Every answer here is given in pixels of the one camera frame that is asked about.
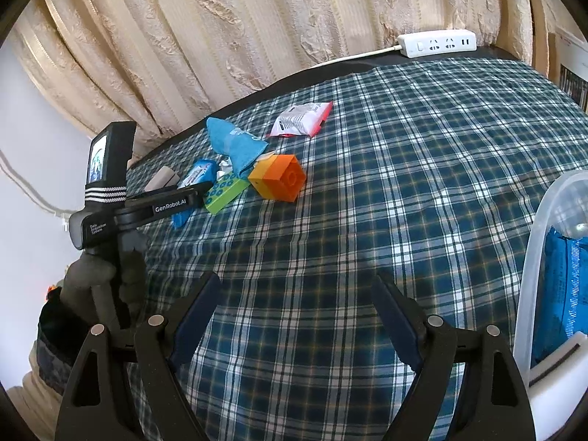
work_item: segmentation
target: white wall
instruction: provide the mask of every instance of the white wall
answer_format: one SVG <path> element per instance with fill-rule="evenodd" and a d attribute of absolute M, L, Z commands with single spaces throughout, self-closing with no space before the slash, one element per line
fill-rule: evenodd
<path fill-rule="evenodd" d="M 40 94 L 9 43 L 0 49 L 0 149 L 49 203 L 83 206 L 90 139 Z M 0 172 L 0 381 L 20 384 L 29 370 L 40 309 L 49 285 L 78 251 L 61 219 L 35 206 Z"/>

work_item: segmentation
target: toy building block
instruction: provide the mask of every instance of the toy building block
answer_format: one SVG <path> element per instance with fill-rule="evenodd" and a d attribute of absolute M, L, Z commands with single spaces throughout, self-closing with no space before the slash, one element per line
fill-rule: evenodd
<path fill-rule="evenodd" d="M 296 156 L 274 155 L 256 164 L 249 181 L 263 198 L 294 202 L 306 174 Z"/>
<path fill-rule="evenodd" d="M 241 194 L 250 183 L 248 180 L 240 179 L 234 172 L 222 178 L 207 192 L 205 206 L 208 212 L 216 214 L 229 202 Z"/>

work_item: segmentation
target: device screen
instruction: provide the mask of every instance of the device screen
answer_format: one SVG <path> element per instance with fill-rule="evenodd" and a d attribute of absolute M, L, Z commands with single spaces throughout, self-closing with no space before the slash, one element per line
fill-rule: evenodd
<path fill-rule="evenodd" d="M 90 166 L 87 171 L 88 184 L 102 180 L 102 176 L 104 175 L 104 155 L 107 150 L 107 138 L 108 134 L 105 134 L 92 146 L 92 152 L 90 154 Z"/>

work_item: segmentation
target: white cable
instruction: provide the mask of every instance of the white cable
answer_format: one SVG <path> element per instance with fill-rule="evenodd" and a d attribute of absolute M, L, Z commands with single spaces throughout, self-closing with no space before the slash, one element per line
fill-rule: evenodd
<path fill-rule="evenodd" d="M 332 63 L 339 63 L 339 61 L 355 60 L 357 58 L 363 58 L 365 56 L 373 56 L 374 54 L 388 53 L 389 51 L 398 51 L 401 49 L 402 49 L 402 46 L 397 44 L 397 45 L 391 46 L 390 48 L 384 48 L 382 50 L 369 51 L 367 53 L 362 53 L 362 54 L 352 54 L 351 56 L 344 56 L 342 58 L 337 58 L 336 60 L 325 61 L 324 63 L 319 63 L 319 64 L 314 65 L 313 68 L 318 68 L 320 66 L 325 66 L 327 64 L 332 64 Z"/>
<path fill-rule="evenodd" d="M 38 206 L 44 212 L 47 212 L 55 217 L 59 217 L 62 219 L 64 223 L 64 229 L 67 229 L 67 221 L 69 220 L 69 216 L 74 213 L 73 210 L 64 210 L 60 209 L 59 207 L 55 207 L 49 202 L 47 202 L 35 189 L 31 184 L 25 180 L 8 162 L 8 159 L 0 150 L 0 171 L 2 171 L 8 179 L 13 181 L 24 193 L 25 195 L 33 201 L 36 206 Z"/>

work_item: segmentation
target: hand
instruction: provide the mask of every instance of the hand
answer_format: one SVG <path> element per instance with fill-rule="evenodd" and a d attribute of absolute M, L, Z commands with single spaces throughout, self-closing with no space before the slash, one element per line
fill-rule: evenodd
<path fill-rule="evenodd" d="M 127 251 L 121 257 L 119 297 L 127 304 L 134 323 L 145 298 L 145 260 L 139 251 Z M 116 268 L 95 255 L 83 253 L 72 263 L 64 278 L 61 302 L 89 325 L 99 322 L 92 297 L 92 286 L 110 284 Z"/>

